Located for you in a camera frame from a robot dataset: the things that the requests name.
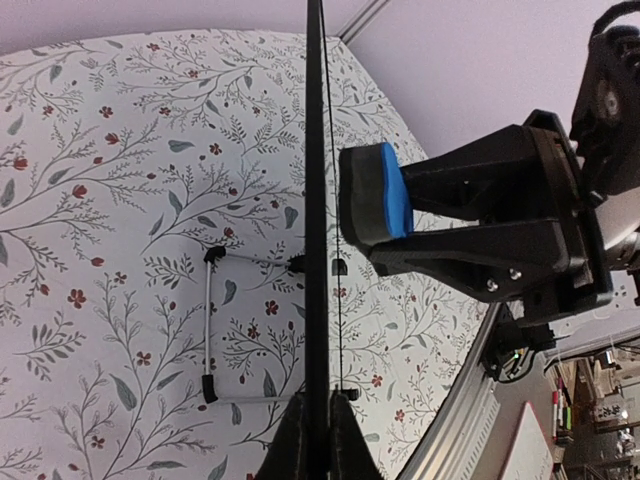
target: cable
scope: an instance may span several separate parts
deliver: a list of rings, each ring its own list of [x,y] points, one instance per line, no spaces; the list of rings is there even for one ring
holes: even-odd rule
[[[331,158],[333,162],[333,186],[338,189],[338,174],[336,166],[336,147],[333,136],[333,112],[331,108],[331,85],[329,83],[329,54],[327,53],[327,32],[325,30],[324,23],[324,7],[323,2],[320,2],[320,28],[322,30],[322,43],[324,48],[324,75],[325,83],[327,84],[327,107],[329,108],[329,132],[331,134]],[[338,209],[338,192],[336,191],[334,196],[335,209],[336,209],[336,225],[340,225],[340,210]],[[336,232],[336,258],[340,260],[340,234]],[[340,282],[340,265],[337,269],[338,277],[338,348],[340,349],[340,390],[344,389],[343,385],[343,370],[342,370],[342,286]]]

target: black pole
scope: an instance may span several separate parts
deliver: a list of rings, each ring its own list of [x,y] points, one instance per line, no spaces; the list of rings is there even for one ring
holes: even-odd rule
[[[327,218],[320,1],[307,1],[305,128],[305,385],[307,479],[326,480],[329,455]]]

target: metal bar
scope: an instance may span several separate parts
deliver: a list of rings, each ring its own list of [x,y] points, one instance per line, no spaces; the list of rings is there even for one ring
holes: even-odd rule
[[[449,395],[398,475],[398,480],[451,478],[447,476],[447,469],[452,462],[460,461],[459,458],[450,455],[454,448],[452,442],[459,442],[461,438],[470,434],[471,422],[466,412],[475,404],[477,394],[483,390],[486,382],[494,384],[493,380],[485,375],[480,358],[496,321],[499,305],[494,303],[489,307]]]
[[[308,480],[326,480],[329,455],[327,218],[320,2],[307,0],[305,128],[305,422]]]
[[[207,279],[204,294],[204,372],[211,375],[211,262],[207,262]]]

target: leaf pattern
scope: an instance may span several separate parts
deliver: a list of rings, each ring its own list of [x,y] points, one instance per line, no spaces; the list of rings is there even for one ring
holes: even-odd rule
[[[24,121],[24,115],[20,115],[17,120],[15,120],[11,125],[9,125],[9,128],[7,128],[7,133],[9,135],[16,135],[18,133],[18,130],[20,130],[20,127],[22,127],[22,122]]]
[[[226,305],[227,303],[231,302],[231,300],[233,300],[233,297],[236,296],[236,291],[238,290],[238,286],[232,280],[226,280],[224,282],[224,287],[225,287],[226,293],[224,294],[224,301],[222,302],[222,304]]]
[[[115,375],[111,375],[111,378],[113,378],[113,381],[116,383],[118,397],[120,398],[120,401],[122,402],[122,405],[124,406],[125,410],[130,412],[131,410],[136,408],[136,406],[138,405],[138,399],[136,398],[134,393],[131,391],[129,386],[126,383],[124,383],[123,380],[120,380]]]
[[[10,178],[7,184],[4,186],[2,196],[0,196],[0,207],[7,208],[13,202],[16,197],[16,182],[13,178]]]
[[[222,461],[222,463],[218,465],[216,468],[214,468],[213,470],[211,470],[211,473],[207,477],[207,480],[222,480],[222,478],[224,477],[224,474],[227,471],[228,459],[229,457],[224,457],[224,460]]]
[[[231,404],[231,424],[240,425],[242,423],[242,410],[235,403]]]
[[[348,49],[330,38],[327,52],[336,149],[389,141],[399,158],[425,158]],[[304,35],[212,29],[0,58],[0,432],[47,432],[28,445],[0,433],[0,458],[15,465],[0,461],[0,476],[258,471],[280,397],[304,386],[310,292],[304,276],[259,259],[304,253],[305,55]],[[343,241],[338,254],[333,201],[327,216],[331,265],[349,266],[340,285],[329,278],[331,380],[342,358],[367,445],[393,478],[484,310],[427,277],[380,278]],[[198,387],[202,259],[214,246],[230,255],[211,276],[207,361],[230,405],[205,404]]]
[[[174,153],[180,153],[187,148],[194,147],[195,145],[191,142],[181,142],[180,140],[169,140],[169,150]]]

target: bolt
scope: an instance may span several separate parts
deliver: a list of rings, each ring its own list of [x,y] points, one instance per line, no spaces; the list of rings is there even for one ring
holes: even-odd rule
[[[511,280],[520,280],[522,278],[522,272],[516,270],[515,268],[510,268],[509,276],[511,277]]]
[[[607,109],[607,113],[609,114],[610,117],[615,117],[616,115],[618,115],[618,109],[619,109],[618,97],[612,90],[609,90],[605,94],[604,106]]]
[[[490,278],[489,280],[487,280],[487,290],[489,290],[491,293],[497,292],[498,288],[500,288],[500,286],[496,283],[496,281],[493,278]]]

